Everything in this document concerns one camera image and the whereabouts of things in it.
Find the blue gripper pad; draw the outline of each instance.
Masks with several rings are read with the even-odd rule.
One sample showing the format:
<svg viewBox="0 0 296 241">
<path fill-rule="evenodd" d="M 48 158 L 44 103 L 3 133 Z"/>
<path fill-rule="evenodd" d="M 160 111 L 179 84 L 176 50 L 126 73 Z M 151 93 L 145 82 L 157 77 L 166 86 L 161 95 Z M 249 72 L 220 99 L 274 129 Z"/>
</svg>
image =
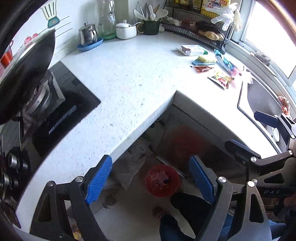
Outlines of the blue gripper pad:
<svg viewBox="0 0 296 241">
<path fill-rule="evenodd" d="M 204 200 L 213 204 L 217 193 L 217 176 L 212 169 L 207 168 L 198 156 L 189 160 L 189 169 L 195 180 L 195 185 L 201 191 Z"/>
<path fill-rule="evenodd" d="M 102 188 L 111 172 L 112 169 L 112 158 L 111 156 L 104 155 L 97 167 L 100 165 L 97 172 L 92 177 L 91 181 L 87 185 L 87 194 L 85 201 L 88 205 L 96 201 L 102 191 Z"/>
</svg>

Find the red bowl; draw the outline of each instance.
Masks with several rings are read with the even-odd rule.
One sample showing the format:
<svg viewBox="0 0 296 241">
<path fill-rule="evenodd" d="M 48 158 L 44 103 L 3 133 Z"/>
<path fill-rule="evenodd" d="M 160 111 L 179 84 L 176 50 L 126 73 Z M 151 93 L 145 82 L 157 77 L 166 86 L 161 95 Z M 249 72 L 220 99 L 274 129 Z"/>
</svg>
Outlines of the red bowl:
<svg viewBox="0 0 296 241">
<path fill-rule="evenodd" d="M 155 185 L 155 182 L 151 182 L 150 176 L 158 172 L 164 172 L 169 177 L 168 185 L 160 188 Z M 172 196 L 180 185 L 180 178 L 176 170 L 164 164 L 156 165 L 152 167 L 145 178 L 145 185 L 147 190 L 155 197 L 169 197 Z"/>
</svg>

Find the glass pitcher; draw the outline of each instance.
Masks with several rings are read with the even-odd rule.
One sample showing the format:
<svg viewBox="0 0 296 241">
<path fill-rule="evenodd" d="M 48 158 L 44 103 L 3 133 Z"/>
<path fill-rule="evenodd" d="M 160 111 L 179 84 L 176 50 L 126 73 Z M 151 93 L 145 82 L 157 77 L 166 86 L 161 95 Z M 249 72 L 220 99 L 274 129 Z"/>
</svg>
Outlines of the glass pitcher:
<svg viewBox="0 0 296 241">
<path fill-rule="evenodd" d="M 116 37 L 114 0 L 98 0 L 99 1 L 99 24 L 98 34 L 104 40 Z"/>
</svg>

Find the white speckled countertop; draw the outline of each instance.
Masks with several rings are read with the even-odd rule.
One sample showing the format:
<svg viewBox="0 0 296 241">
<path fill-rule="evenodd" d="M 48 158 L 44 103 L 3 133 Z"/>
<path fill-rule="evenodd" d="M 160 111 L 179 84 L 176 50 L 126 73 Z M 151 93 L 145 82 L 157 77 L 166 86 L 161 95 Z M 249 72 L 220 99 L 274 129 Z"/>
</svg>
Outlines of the white speckled countertop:
<svg viewBox="0 0 296 241">
<path fill-rule="evenodd" d="M 84 176 L 104 154 L 115 161 L 172 103 L 176 91 L 207 110 L 262 158 L 276 155 L 265 136 L 237 109 L 241 80 L 223 90 L 190 68 L 196 57 L 175 51 L 197 44 L 175 34 L 109 40 L 88 52 L 74 51 L 62 62 L 102 103 L 44 160 L 17 207 L 21 230 L 29 232 L 39 197 L 57 184 Z M 226 55 L 230 61 L 238 60 Z"/>
</svg>

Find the window sill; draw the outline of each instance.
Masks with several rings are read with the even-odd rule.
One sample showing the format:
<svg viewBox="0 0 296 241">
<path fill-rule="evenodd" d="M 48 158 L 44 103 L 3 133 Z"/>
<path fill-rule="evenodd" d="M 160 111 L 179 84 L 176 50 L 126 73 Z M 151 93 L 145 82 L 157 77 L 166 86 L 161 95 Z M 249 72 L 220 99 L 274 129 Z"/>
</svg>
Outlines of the window sill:
<svg viewBox="0 0 296 241">
<path fill-rule="evenodd" d="M 277 96 L 285 96 L 291 105 L 290 114 L 292 118 L 296 116 L 295 94 L 292 88 L 288 87 L 279 74 L 267 67 L 253 54 L 233 41 L 229 41 L 225 47 L 225 50 L 244 63 L 247 68 L 253 71 L 261 80 L 263 80 Z"/>
</svg>

